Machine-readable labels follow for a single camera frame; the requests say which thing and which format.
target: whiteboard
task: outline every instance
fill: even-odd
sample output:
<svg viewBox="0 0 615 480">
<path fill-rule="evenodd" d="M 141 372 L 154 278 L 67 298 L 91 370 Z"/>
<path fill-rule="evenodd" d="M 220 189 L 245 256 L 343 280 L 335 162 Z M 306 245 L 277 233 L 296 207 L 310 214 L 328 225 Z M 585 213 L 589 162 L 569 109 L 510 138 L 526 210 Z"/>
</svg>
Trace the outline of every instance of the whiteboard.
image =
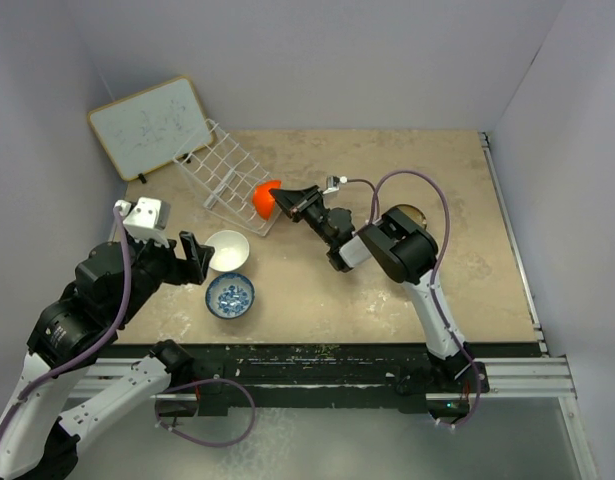
<svg viewBox="0 0 615 480">
<path fill-rule="evenodd" d="M 89 123 L 127 181 L 213 141 L 186 77 L 100 107 L 89 113 Z"/>
</svg>

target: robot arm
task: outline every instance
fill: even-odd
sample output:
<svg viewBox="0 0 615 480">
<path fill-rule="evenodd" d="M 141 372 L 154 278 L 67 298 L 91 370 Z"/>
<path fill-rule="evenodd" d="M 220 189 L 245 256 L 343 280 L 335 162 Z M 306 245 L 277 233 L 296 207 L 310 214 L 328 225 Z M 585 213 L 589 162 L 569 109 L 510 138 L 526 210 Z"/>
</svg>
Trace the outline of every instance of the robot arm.
<svg viewBox="0 0 615 480">
<path fill-rule="evenodd" d="M 135 205 L 119 202 L 117 207 L 130 237 L 132 283 L 124 326 L 162 283 L 201 284 L 214 249 L 198 245 L 193 234 L 181 232 L 186 258 L 178 259 L 176 242 L 164 234 L 166 203 L 141 198 Z M 30 382 L 76 359 L 104 335 L 121 302 L 123 277 L 119 243 L 100 244 L 78 264 L 75 280 L 60 299 L 41 313 L 27 342 L 20 380 L 0 419 L 0 424 L 9 422 L 0 438 L 0 479 L 65 478 L 78 455 L 114 421 L 149 396 L 181 379 L 189 380 L 192 359 L 168 341 L 157 344 L 125 378 L 62 414 L 70 391 L 97 355 L 43 383 L 25 401 L 19 400 Z M 114 334 L 110 343 L 116 338 Z"/>
<path fill-rule="evenodd" d="M 447 379 L 459 377 L 469 367 L 453 336 L 465 350 L 469 351 L 469 346 L 451 315 L 438 277 L 435 285 L 431 283 L 438 245 L 402 206 L 391 208 L 376 222 L 355 231 L 351 212 L 326 208 L 323 192 L 317 186 L 305 190 L 272 189 L 270 193 L 292 221 L 306 220 L 329 245 L 327 256 L 336 270 L 347 272 L 373 257 L 389 278 L 403 285 L 425 332 L 429 359 Z M 432 289 L 449 328 L 433 303 Z"/>
</svg>

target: wooden whiteboard frame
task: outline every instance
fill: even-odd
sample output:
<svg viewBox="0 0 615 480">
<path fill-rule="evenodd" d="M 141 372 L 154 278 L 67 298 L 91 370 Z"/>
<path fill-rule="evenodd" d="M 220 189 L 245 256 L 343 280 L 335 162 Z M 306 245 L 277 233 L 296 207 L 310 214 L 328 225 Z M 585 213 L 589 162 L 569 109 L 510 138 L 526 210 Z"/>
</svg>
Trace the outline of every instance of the wooden whiteboard frame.
<svg viewBox="0 0 615 480">
<path fill-rule="evenodd" d="M 127 97 L 121 98 L 120 100 L 116 100 L 115 102 L 109 103 L 107 105 L 103 105 L 102 107 L 98 107 L 92 111 L 90 111 L 87 114 L 87 123 L 89 123 L 89 126 L 91 127 L 91 129 L 94 131 L 94 134 L 96 135 L 96 138 L 98 138 L 98 141 L 100 142 L 100 144 L 102 145 L 103 149 L 105 150 L 105 153 L 107 154 L 107 156 L 109 157 L 109 159 L 111 160 L 111 162 L 114 164 L 114 168 L 116 168 L 116 171 L 118 172 L 118 175 L 120 176 L 120 178 L 122 178 L 123 180 L 125 180 L 126 182 L 130 182 L 132 180 L 136 180 L 137 178 L 139 178 L 139 175 L 146 175 L 148 173 L 153 172 L 154 170 L 157 170 L 161 167 L 164 167 L 165 165 L 169 164 L 173 158 L 168 159 L 167 161 L 165 161 L 162 165 L 157 165 L 153 168 L 150 168 L 149 170 L 145 170 L 144 172 L 141 172 L 139 175 L 136 175 L 135 177 L 131 177 L 131 178 L 125 178 L 118 166 L 118 164 L 116 163 L 116 161 L 114 160 L 114 157 L 111 155 L 111 153 L 109 152 L 109 149 L 107 148 L 107 145 L 105 144 L 105 141 L 103 140 L 103 138 L 100 136 L 100 134 L 98 133 L 98 130 L 96 129 L 96 127 L 94 126 L 94 123 L 91 120 L 91 116 L 95 113 L 100 112 L 101 110 L 105 110 L 107 108 L 113 107 L 115 105 L 118 105 L 120 103 L 126 102 L 127 100 L 131 100 L 135 97 L 138 97 L 144 93 L 147 92 L 151 92 L 152 90 L 156 90 L 157 88 L 161 88 L 164 87 L 165 85 L 169 85 L 170 83 L 174 83 L 177 82 L 179 80 L 187 80 L 187 82 L 189 83 L 189 86 L 191 87 L 191 91 L 194 94 L 194 98 L 196 99 L 196 103 L 198 104 L 198 108 L 200 110 L 200 113 L 202 115 L 202 117 L 205 119 L 205 121 L 207 120 L 207 115 L 205 115 L 205 110 L 203 109 L 202 104 L 200 103 L 200 98 L 198 97 L 198 93 L 196 92 L 196 89 L 194 88 L 194 83 L 191 81 L 191 79 L 187 76 L 187 75 L 179 75 L 178 77 L 172 78 L 171 80 L 167 80 L 166 82 L 160 83 L 158 85 L 154 85 L 153 87 L 149 87 L 145 90 L 141 90 L 140 92 L 134 93 L 132 95 L 129 95 Z M 214 141 L 216 140 L 216 137 L 214 135 L 213 131 L 209 132 L 210 134 L 210 140 L 207 144 L 205 145 L 200 145 L 198 148 L 196 148 L 195 150 L 192 151 L 198 151 L 201 150 L 209 145 L 211 145 L 212 143 L 214 143 Z M 189 154 L 190 152 L 186 151 L 184 153 L 182 153 L 180 156 L 178 156 L 177 158 L 182 158 L 184 155 Z"/>
</svg>

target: metal frame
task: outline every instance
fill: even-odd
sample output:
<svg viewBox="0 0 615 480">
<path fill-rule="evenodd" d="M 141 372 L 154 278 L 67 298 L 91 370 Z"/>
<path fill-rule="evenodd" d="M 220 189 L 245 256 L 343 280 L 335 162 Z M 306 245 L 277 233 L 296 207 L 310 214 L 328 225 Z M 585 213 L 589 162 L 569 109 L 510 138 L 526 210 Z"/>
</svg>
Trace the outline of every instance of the metal frame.
<svg viewBox="0 0 615 480">
<path fill-rule="evenodd" d="M 503 197 L 500 183 L 498 181 L 498 175 L 496 174 L 496 169 L 494 167 L 494 162 L 490 149 L 491 145 L 489 142 L 489 136 L 485 132 L 480 132 L 479 135 L 481 146 L 483 148 L 483 153 L 485 154 L 485 159 L 487 160 L 487 166 L 489 167 L 489 173 L 494 184 L 494 190 L 496 191 L 496 196 L 498 197 L 500 212 L 503 216 L 505 227 L 507 228 L 507 236 L 509 237 L 509 243 L 511 244 L 512 251 L 514 252 L 514 257 L 516 258 L 516 265 L 518 266 L 518 271 L 520 272 L 520 276 L 522 278 L 523 287 L 525 290 L 525 297 L 527 299 L 527 305 L 529 306 L 532 321 L 534 322 L 534 332 L 536 333 L 536 338 L 539 342 L 541 351 L 544 353 L 545 356 L 548 356 L 549 351 L 547 349 L 547 344 L 545 343 L 545 336 L 543 335 L 542 326 L 540 324 L 540 321 L 538 320 L 538 313 L 534 304 L 534 297 L 529 288 L 529 281 L 527 280 L 525 267 L 523 265 L 522 258 L 520 257 L 518 243 L 516 242 L 516 236 L 514 235 L 514 230 L 512 228 L 509 213 L 507 211 L 507 205 L 505 204 L 505 199 Z M 585 435 L 580 410 L 578 409 L 578 404 L 576 402 L 575 388 L 573 386 L 571 374 L 569 374 L 569 379 L 572 381 L 571 385 L 573 395 L 557 395 L 560 404 L 560 410 L 563 415 L 563 420 L 567 429 L 567 435 L 569 437 L 569 442 L 571 444 L 572 451 L 576 459 L 576 464 L 578 466 L 580 477 L 583 480 L 596 480 L 600 478 L 598 473 L 598 467 L 596 466 L 591 452 L 591 448 L 589 446 L 589 443 L 587 442 L 587 437 Z"/>
<path fill-rule="evenodd" d="M 567 360 L 564 358 L 479 358 L 487 368 L 490 390 L 482 394 L 482 398 L 562 398 L 574 399 L 574 384 L 569 372 Z M 72 390 L 70 399 L 84 401 L 97 395 L 109 385 L 131 372 L 131 366 L 136 358 L 99 358 L 95 365 L 89 368 L 85 377 Z M 366 389 L 371 385 L 348 383 L 340 388 Z M 266 388 L 305 388 L 312 389 L 314 385 L 294 385 L 293 383 L 278 383 L 267 385 Z M 428 400 L 455 400 L 459 394 L 429 393 Z M 196 402 L 196 396 L 189 393 L 154 395 L 152 398 L 173 399 L 178 401 Z"/>
<path fill-rule="evenodd" d="M 540 358 L 534 342 L 473 344 L 471 348 L 479 359 L 497 355 Z M 112 384 L 126 373 L 132 361 L 143 358 L 149 350 L 149 345 L 108 347 L 101 352 L 103 359 L 99 365 L 92 367 L 90 376 L 72 396 L 86 398 L 87 391 L 95 393 Z M 427 348 L 422 343 L 187 344 L 185 350 L 196 360 L 194 376 L 219 376 L 239 382 L 261 407 L 330 408 L 335 404 L 337 408 L 426 413 L 429 409 L 425 393 L 460 398 L 460 393 L 468 388 L 467 383 L 472 386 L 475 383 L 471 371 L 455 381 L 432 375 Z M 483 374 L 482 391 L 489 392 L 486 367 L 480 360 L 478 363 Z M 246 406 L 242 403 L 244 397 L 234 390 L 218 388 L 210 392 L 204 388 L 204 391 L 207 395 L 198 406 L 201 415 L 226 415 L 230 407 Z"/>
</svg>

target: white wall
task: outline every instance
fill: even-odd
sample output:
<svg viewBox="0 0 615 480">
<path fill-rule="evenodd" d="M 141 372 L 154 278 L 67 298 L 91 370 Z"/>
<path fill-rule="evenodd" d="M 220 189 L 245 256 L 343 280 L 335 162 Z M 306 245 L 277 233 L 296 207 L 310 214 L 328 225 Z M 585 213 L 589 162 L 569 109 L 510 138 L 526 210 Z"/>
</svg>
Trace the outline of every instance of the white wall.
<svg viewBox="0 0 615 480">
<path fill-rule="evenodd" d="M 563 0 L 67 0 L 117 97 L 189 74 L 245 128 L 489 129 Z"/>
<path fill-rule="evenodd" d="M 107 102 L 62 1 L 0 1 L 0 413 L 40 312 L 109 233 L 122 182 L 86 123 Z"/>
<path fill-rule="evenodd" d="M 568 0 L 493 135 L 552 354 L 615 478 L 615 1 Z"/>
</svg>

